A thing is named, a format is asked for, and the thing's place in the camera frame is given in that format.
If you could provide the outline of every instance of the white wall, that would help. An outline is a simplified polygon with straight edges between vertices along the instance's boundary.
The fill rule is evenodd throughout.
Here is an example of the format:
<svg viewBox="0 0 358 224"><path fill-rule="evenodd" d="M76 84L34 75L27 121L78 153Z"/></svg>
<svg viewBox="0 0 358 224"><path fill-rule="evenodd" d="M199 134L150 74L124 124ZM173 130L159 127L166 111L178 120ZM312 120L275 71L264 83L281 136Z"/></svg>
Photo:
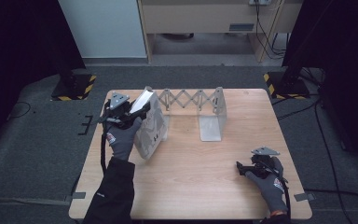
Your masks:
<svg viewBox="0 0 358 224"><path fill-rule="evenodd" d="M136 0L59 0L83 58L146 58Z"/></svg>

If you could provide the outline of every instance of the gloved hand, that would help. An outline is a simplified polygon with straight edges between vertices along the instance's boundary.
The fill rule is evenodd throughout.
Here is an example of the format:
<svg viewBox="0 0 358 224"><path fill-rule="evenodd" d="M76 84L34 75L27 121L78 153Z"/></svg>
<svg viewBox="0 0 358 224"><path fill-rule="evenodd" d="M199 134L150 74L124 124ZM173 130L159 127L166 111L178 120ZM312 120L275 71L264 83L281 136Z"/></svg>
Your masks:
<svg viewBox="0 0 358 224"><path fill-rule="evenodd" d="M272 157L272 159L275 169L279 172L279 177L283 177L283 166L281 162L276 157ZM257 184L271 213L277 210L287 212L287 206L282 199L284 193L283 186L275 174L269 174L265 179L255 176L250 171L246 172L245 175Z"/></svg>
<svg viewBox="0 0 358 224"><path fill-rule="evenodd" d="M133 139L136 132L141 127L141 118L136 118L132 126L126 130L121 130L115 126L107 127L106 140L113 149L113 157L122 161L127 161L132 151Z"/></svg>

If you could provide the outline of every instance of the table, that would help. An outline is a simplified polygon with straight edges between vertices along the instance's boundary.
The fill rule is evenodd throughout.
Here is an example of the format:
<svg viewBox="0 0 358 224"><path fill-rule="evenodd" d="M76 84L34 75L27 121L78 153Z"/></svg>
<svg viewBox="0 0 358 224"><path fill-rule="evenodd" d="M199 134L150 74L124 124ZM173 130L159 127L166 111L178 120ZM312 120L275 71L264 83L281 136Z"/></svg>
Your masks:
<svg viewBox="0 0 358 224"><path fill-rule="evenodd" d="M116 91L128 94L132 100L142 92ZM192 106L182 110L173 107L168 139L160 143L152 158L145 161L136 148L132 150L130 161L136 164L132 218L260 219L267 216L268 208L257 186L239 175L236 167L236 161L251 165L251 150L262 146L281 153L284 177L289 181L292 218L311 217L309 202L297 202L294 198L304 190L267 92L224 89L224 95L227 121L221 142L200 141L197 113ZM102 180L101 133L102 127L98 125L76 187L76 192L86 192L86 196L73 199L69 210L71 218L85 216ZM108 162L111 157L109 146L106 146L106 152Z"/></svg>
<svg viewBox="0 0 358 224"><path fill-rule="evenodd" d="M302 0L271 0L257 15L256 6L247 0L137 1L149 61L155 34L246 33L262 62L273 35L291 33L302 5Z"/></svg>

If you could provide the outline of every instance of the black jacket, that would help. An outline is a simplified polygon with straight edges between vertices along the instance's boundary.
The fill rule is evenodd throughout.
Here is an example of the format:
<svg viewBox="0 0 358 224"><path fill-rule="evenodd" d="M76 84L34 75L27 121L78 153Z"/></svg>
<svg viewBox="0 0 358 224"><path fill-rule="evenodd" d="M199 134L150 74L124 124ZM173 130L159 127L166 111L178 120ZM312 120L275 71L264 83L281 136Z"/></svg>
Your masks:
<svg viewBox="0 0 358 224"><path fill-rule="evenodd" d="M89 205L84 224L131 224L134 171L133 163L112 158ZM289 224L290 220L286 215L279 215L261 223Z"/></svg>

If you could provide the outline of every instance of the wall outlet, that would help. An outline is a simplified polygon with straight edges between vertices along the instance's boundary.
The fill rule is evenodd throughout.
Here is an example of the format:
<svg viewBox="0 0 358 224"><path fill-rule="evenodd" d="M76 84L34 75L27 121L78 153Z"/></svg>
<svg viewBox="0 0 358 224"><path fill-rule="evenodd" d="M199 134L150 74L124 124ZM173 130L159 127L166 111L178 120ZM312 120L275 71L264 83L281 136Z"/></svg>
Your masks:
<svg viewBox="0 0 358 224"><path fill-rule="evenodd" d="M271 4L271 0L249 0L249 5L254 6L258 2L260 6L268 6Z"/></svg>

